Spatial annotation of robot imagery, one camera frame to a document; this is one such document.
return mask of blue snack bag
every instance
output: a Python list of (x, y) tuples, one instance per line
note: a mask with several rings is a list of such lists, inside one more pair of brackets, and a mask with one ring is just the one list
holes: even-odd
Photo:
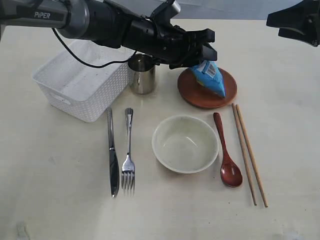
[(224, 78), (213, 61), (205, 60), (199, 65), (189, 67), (189, 69), (193, 72), (199, 84), (222, 98), (226, 97)]

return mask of wooden spoon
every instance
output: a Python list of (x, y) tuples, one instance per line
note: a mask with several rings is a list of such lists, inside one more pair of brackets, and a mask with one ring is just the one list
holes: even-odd
[(219, 133), (223, 151), (223, 160), (220, 171), (221, 180), (229, 187), (239, 187), (242, 184), (242, 174), (238, 166), (232, 161), (231, 157), (228, 154), (224, 136), (224, 128), (222, 125), (220, 114), (218, 112), (215, 112), (213, 114), (213, 119), (216, 125), (216, 129)]

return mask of stainless steel cup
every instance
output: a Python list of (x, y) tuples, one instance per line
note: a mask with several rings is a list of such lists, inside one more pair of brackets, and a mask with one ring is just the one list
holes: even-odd
[(145, 54), (136, 54), (128, 61), (130, 68), (130, 88), (136, 94), (149, 94), (156, 86), (156, 68), (152, 58)]

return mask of wooden plate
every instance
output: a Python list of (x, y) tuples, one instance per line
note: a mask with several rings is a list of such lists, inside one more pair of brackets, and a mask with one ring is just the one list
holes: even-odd
[(224, 81), (225, 98), (221, 98), (208, 88), (201, 86), (192, 71), (186, 69), (178, 78), (178, 89), (183, 99), (202, 109), (214, 109), (228, 105), (237, 95), (237, 84), (230, 73), (221, 68), (219, 70)]

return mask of bowl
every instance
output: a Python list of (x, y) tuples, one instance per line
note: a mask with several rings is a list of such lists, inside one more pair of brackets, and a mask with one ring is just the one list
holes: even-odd
[(163, 120), (152, 136), (155, 157), (166, 168), (194, 174), (208, 168), (217, 158), (218, 138), (203, 120), (177, 115)]

